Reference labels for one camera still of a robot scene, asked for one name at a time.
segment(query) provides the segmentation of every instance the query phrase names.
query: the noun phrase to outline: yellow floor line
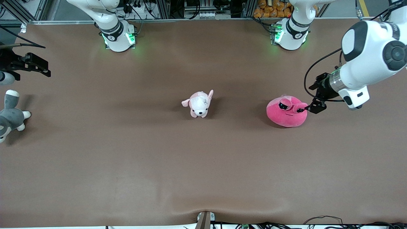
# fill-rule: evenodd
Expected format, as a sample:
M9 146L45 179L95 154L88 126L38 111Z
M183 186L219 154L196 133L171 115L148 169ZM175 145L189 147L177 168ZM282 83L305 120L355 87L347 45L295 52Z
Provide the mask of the yellow floor line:
M360 8L363 12L363 16L369 17L368 9L366 8L365 0L359 0Z

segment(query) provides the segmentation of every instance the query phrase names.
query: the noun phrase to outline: pink plush toy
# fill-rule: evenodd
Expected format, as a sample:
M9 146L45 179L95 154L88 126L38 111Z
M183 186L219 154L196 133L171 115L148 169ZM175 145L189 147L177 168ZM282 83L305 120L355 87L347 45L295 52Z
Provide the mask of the pink plush toy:
M209 95L205 92L197 92L185 101L182 101L184 107L189 106L191 108L191 116L196 118L198 116L205 118L208 114L208 108L212 99L213 90L210 90Z
M276 124L284 127L296 127L305 122L306 106L308 106L306 103L302 103L293 96L282 95L269 102L266 112L269 119Z

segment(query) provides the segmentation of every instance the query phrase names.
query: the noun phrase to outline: snack package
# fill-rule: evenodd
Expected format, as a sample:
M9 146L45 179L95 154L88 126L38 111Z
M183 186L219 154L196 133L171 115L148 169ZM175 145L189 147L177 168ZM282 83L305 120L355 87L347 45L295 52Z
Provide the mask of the snack package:
M267 6L266 0L258 0L257 4L258 4L258 7L260 7L260 9L264 9Z
M263 10L263 18L269 18L270 13L266 13L266 11Z
M265 13L271 13L271 12L273 12L273 7L267 6L266 8L264 8L264 12L265 12Z
M314 9L315 9L315 11L316 11L315 14L318 15L319 12L318 12L318 7L317 7L317 5L314 5Z
M284 17L284 12L283 11L277 11L277 17L278 18L283 18Z
M280 2L279 0L273 0L273 8L279 10L283 10L284 9L284 3Z
M284 12L284 17L286 17L286 18L291 17L290 8L286 8L283 12Z
M261 18L261 16L263 15L263 10L262 9L255 9L254 13L253 13L253 17L255 18Z
M276 9L274 9L274 10L270 13L270 17L271 17L271 18L277 17L277 10L276 10Z

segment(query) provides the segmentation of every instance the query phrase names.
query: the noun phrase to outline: gray plush toy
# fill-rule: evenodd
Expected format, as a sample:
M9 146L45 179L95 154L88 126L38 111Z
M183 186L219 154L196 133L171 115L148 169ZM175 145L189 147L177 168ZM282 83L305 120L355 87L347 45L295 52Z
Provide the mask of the gray plush toy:
M24 120L31 116L30 112L15 108L19 98L15 90L8 90L4 96L4 109L0 111L0 143L6 140L12 130L24 130Z

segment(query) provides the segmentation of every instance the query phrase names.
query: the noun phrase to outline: plush dog face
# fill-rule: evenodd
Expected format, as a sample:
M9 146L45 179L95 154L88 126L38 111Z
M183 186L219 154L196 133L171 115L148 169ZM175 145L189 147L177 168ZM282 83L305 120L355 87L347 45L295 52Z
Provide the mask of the plush dog face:
M0 126L0 143L6 140L6 136L11 132L10 127Z
M205 97L195 97L192 98L190 101L192 111L198 116L204 116L208 112L208 108L210 105L210 99Z

